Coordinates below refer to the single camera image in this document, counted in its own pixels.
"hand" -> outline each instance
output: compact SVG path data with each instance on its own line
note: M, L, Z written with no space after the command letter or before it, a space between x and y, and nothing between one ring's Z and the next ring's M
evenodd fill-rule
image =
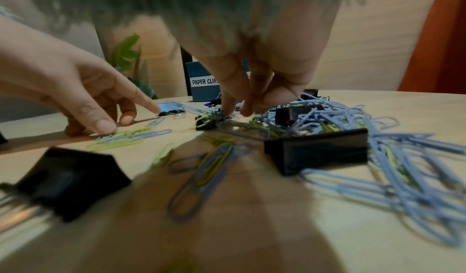
M108 135L136 117L139 104L159 107L103 59L0 16L0 94L53 106L68 117L65 132Z
M199 28L207 39L189 37L175 30L181 46L191 53L220 83L226 114L245 100L241 113L264 113L277 105L296 100L311 81L328 42L338 5L322 6L317 0L290 0L277 18L267 42L239 36L240 45L231 53L219 42L218 27ZM250 79L241 66L249 62Z

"person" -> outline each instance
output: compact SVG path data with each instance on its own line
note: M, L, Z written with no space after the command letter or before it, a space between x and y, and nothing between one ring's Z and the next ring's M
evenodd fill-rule
M161 16L180 45L217 79L222 107L250 116L298 98L312 79L341 0L33 0L54 22L127 23ZM68 135L106 135L160 109L104 60L0 18L0 94L58 108ZM241 62L249 62L248 79Z

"orange curtain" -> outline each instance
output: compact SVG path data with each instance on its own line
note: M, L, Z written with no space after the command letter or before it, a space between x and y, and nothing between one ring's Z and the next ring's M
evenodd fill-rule
M399 90L466 94L466 0L435 0Z

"table surface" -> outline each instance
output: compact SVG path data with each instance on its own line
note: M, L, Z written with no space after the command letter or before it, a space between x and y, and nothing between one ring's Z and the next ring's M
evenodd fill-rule
M397 118L401 122L397 132L435 132L438 140L466 145L466 96L322 94L350 106L365 104L374 117ZM142 128L155 118L138 110L138 122L120 130ZM168 117L158 129L171 129L171 134L106 151L133 184L69 224L43 216L0 235L0 272L153 273L184 259L195 260L201 272L464 272L464 249L430 240L409 219L389 209L313 189L297 178L283 178L261 144L229 165L194 219L174 223L167 217L167 202L190 174L148 169L169 143L177 146L172 159L213 150L193 125L191 114L184 119ZM93 143L90 137L67 138L65 126L66 120L58 114L1 123L0 131L11 145L0 152L1 180L16 182L49 146L86 150ZM445 158L445 162L466 180L465 158ZM367 166L332 172L374 180ZM5 211L0 209L0 216Z

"paper clips box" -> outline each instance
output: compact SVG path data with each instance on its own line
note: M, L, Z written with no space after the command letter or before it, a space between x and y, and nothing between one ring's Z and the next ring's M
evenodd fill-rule
M220 86L217 80L199 62L187 63L186 68L194 102L211 101L218 97ZM244 62L243 68L249 76L248 63Z

